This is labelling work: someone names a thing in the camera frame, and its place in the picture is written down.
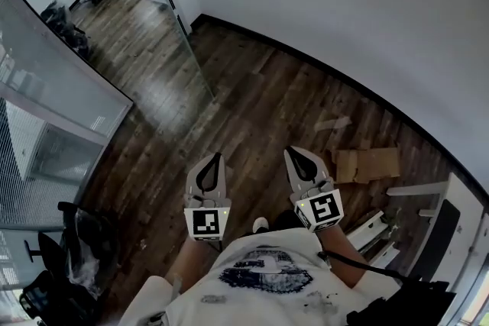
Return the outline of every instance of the black strap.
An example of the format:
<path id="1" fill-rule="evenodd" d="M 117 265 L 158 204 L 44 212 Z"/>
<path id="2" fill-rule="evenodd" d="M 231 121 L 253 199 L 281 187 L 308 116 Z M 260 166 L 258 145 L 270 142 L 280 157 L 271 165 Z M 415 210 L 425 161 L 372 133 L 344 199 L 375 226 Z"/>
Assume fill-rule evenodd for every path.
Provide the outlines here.
<path id="1" fill-rule="evenodd" d="M 373 266 L 365 265 L 364 263 L 360 263 L 360 262 L 357 262 L 354 260 L 350 260 L 349 258 L 344 257 L 338 253 L 333 252 L 333 251 L 329 251 L 329 250 L 320 251 L 318 253 L 318 256 L 324 261 L 326 261 L 326 257 L 336 258 L 338 261 L 342 261 L 343 263 L 346 263 L 349 266 L 353 266 L 354 268 L 370 270 L 371 272 L 383 274 L 384 276 L 392 277 L 393 279 L 398 279 L 402 282 L 417 281 L 415 279 L 410 279 L 409 277 L 405 277 L 402 274 L 400 274 L 394 270 L 385 270 L 385 269 L 380 269 L 380 268 L 374 268 Z"/>

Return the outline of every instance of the shoe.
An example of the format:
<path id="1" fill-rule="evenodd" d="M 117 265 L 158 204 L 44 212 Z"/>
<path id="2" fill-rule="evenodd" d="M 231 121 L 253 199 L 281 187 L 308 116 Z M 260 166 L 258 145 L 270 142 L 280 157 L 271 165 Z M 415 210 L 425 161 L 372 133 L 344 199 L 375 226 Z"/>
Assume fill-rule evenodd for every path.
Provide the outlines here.
<path id="1" fill-rule="evenodd" d="M 263 228 L 268 231 L 268 220 L 266 218 L 258 218 L 253 223 L 253 234 L 256 234 L 260 228 Z"/>

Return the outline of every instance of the wooden floor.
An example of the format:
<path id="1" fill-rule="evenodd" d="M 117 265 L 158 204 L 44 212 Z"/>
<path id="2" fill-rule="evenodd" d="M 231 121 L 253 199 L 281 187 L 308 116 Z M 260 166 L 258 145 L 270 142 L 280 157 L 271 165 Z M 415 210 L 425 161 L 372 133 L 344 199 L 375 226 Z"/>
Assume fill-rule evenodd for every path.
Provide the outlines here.
<path id="1" fill-rule="evenodd" d="M 227 163 L 233 207 L 224 245 L 250 231 L 258 216 L 274 219 L 289 208 L 283 148 L 311 150 L 331 164 L 330 151 L 398 146 L 398 179 L 339 188 L 348 229 L 382 208 L 400 225 L 405 272 L 427 228 L 417 216 L 433 198 L 397 198 L 389 186 L 446 180 L 452 167 L 440 152 L 373 101 L 307 63 L 234 31 L 204 24 L 191 37 L 206 86 L 168 10 L 150 0 L 105 0 L 75 11 L 76 23 L 97 42 L 92 65 L 134 100 L 89 185 L 84 204 L 119 216 L 121 267 L 106 314 L 116 316 L 150 275 L 164 275 L 186 236 L 183 190 L 189 168 L 220 151 Z M 352 123 L 315 131 L 342 116 Z M 209 267 L 217 253 L 209 247 Z"/>

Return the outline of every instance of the cardboard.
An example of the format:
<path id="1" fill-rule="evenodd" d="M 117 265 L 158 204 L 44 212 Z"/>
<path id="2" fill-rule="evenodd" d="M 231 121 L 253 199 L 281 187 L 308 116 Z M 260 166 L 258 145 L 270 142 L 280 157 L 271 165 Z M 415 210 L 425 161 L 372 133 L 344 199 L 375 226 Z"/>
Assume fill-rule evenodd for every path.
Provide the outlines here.
<path id="1" fill-rule="evenodd" d="M 336 183 L 369 183 L 400 176 L 396 147 L 336 151 Z"/>
<path id="2" fill-rule="evenodd" d="M 360 146 L 358 147 L 359 150 L 370 150 L 371 147 L 371 141 L 368 139 L 361 139 L 360 141 Z"/>
<path id="3" fill-rule="evenodd" d="M 325 129 L 342 129 L 343 127 L 347 127 L 350 124 L 351 124 L 350 117 L 340 117 L 340 118 L 335 118 L 333 120 L 317 122 L 314 125 L 314 131 L 320 132 L 320 131 L 324 131 Z"/>

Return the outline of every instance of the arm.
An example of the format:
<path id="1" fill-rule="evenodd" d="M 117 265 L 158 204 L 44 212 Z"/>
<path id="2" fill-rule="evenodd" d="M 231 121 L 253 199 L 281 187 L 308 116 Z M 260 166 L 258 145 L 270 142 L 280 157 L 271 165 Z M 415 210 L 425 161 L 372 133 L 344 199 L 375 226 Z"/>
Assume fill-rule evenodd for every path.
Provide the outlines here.
<path id="1" fill-rule="evenodd" d="M 179 276 L 182 279 L 180 293 L 192 288 L 205 275 L 202 271 L 202 264 L 204 260 L 209 258 L 208 252 L 209 246 L 206 242 L 187 237 L 175 261 L 170 266 L 165 280 L 173 286 L 175 276 Z"/>
<path id="2" fill-rule="evenodd" d="M 367 265 L 365 258 L 363 258 L 363 256 L 353 247 L 339 225 L 326 228 L 325 230 L 318 232 L 317 236 L 321 241 L 324 250 L 334 251 L 350 260 Z M 330 257 L 329 260 L 331 262 L 332 272 L 349 288 L 355 287 L 365 274 L 365 270 L 363 269 L 349 266 L 332 257 Z"/>

